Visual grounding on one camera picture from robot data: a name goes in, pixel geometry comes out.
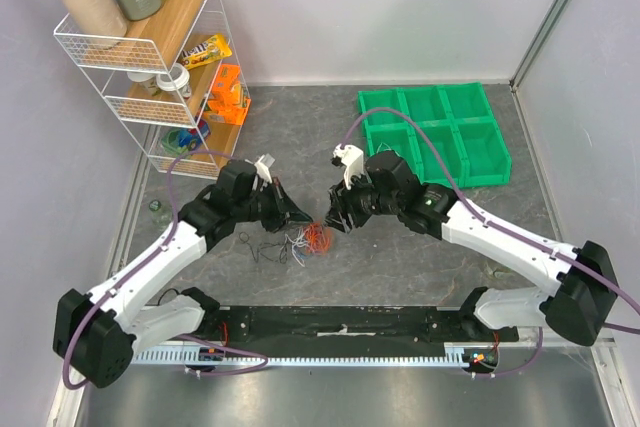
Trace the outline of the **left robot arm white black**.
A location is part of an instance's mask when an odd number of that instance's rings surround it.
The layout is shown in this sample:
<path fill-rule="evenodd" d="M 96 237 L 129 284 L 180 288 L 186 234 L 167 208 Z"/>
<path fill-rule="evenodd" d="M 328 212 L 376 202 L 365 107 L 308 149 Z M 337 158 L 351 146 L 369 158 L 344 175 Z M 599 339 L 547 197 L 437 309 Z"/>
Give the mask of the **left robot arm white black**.
<path fill-rule="evenodd" d="M 114 383 L 141 351 L 183 334 L 208 340 L 219 329 L 219 304 L 191 288 L 159 307 L 148 301 L 180 271 L 234 233 L 258 222 L 276 233 L 310 223 L 287 195 L 265 157 L 230 160 L 216 181 L 182 207 L 142 254 L 86 293 L 70 289 L 56 309 L 53 350 L 69 390 Z"/>

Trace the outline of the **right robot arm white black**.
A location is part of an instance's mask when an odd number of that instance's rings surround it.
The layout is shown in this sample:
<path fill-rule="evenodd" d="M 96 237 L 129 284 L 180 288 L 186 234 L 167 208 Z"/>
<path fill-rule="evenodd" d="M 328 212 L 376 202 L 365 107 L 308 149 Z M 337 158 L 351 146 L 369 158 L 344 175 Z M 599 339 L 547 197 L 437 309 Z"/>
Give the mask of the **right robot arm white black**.
<path fill-rule="evenodd" d="M 506 222 L 453 189 L 423 183 L 392 150 L 366 158 L 361 149 L 336 147 L 332 162 L 342 180 L 329 191 L 328 226 L 348 233 L 373 216 L 396 217 L 410 231 L 459 245 L 516 272 L 528 288 L 472 291 L 458 315 L 467 339 L 512 327 L 549 327 L 565 340 L 591 346 L 617 299 L 607 250 L 554 241 Z"/>

